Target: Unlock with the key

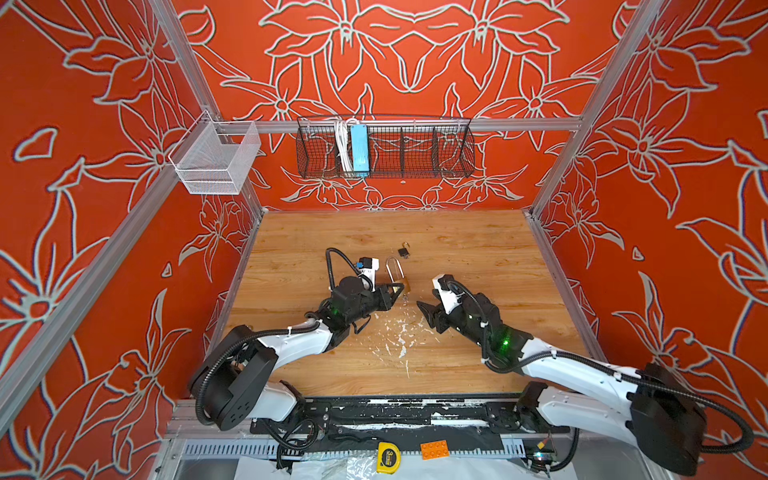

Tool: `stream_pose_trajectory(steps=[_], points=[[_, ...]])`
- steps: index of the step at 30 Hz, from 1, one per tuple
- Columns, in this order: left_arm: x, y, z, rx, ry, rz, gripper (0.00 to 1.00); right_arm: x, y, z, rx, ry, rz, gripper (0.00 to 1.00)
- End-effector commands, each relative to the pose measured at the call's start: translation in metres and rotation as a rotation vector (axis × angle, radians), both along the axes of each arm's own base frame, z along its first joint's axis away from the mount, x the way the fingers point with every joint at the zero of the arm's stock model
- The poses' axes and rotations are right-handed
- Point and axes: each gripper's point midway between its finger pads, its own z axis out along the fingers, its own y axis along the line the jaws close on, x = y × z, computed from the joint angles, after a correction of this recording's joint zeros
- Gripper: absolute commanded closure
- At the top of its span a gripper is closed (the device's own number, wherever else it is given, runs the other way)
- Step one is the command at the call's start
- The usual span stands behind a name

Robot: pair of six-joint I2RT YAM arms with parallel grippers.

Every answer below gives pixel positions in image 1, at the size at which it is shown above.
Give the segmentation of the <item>small black padlock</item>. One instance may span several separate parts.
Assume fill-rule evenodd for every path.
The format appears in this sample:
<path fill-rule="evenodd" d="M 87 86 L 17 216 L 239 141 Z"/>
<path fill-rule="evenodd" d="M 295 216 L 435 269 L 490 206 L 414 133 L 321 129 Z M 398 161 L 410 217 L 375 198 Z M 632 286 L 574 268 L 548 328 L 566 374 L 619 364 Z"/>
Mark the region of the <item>small black padlock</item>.
<path fill-rule="evenodd" d="M 402 243 L 401 247 L 398 249 L 398 255 L 404 259 L 408 259 L 410 257 L 410 244 L 408 242 Z"/>

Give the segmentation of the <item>brass padlock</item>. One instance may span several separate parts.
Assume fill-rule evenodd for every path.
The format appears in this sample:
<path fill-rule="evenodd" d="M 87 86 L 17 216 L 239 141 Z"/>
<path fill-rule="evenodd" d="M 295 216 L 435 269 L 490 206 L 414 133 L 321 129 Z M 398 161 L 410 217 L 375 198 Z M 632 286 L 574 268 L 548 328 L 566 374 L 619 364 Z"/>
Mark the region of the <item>brass padlock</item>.
<path fill-rule="evenodd" d="M 394 256 L 388 257 L 385 261 L 385 268 L 391 283 L 401 283 L 403 285 L 401 296 L 406 298 L 410 293 L 411 287 L 400 260 Z"/>

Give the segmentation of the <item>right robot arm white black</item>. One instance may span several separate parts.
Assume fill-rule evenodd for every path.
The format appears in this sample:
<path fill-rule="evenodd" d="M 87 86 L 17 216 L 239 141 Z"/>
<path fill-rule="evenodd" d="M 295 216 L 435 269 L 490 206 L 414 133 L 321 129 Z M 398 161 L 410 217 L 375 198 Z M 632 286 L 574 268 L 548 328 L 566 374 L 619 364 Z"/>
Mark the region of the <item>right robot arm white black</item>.
<path fill-rule="evenodd" d="M 433 281 L 438 304 L 417 306 L 438 333 L 453 329 L 481 350 L 496 374 L 530 378 L 516 404 L 526 430 L 586 430 L 640 450 L 678 475 L 696 474 L 703 454 L 750 448 L 755 435 L 732 409 L 685 389 L 663 367 L 619 367 L 559 349 L 505 324 L 499 308 L 453 276 Z"/>

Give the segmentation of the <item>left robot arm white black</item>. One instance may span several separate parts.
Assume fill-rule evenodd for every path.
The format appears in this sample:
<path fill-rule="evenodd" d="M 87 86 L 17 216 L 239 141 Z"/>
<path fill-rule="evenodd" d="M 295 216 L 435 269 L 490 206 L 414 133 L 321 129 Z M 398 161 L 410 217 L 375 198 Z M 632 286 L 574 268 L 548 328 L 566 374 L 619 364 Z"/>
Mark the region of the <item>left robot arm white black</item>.
<path fill-rule="evenodd" d="M 375 313 L 391 310 L 406 290 L 402 282 L 376 282 L 376 258 L 353 262 L 329 247 L 325 261 L 330 296 L 302 323 L 262 331 L 237 326 L 207 355 L 188 385 L 200 424 L 227 431 L 246 419 L 288 419 L 299 394 L 285 382 L 271 382 L 273 372 L 334 350 L 362 332 Z"/>

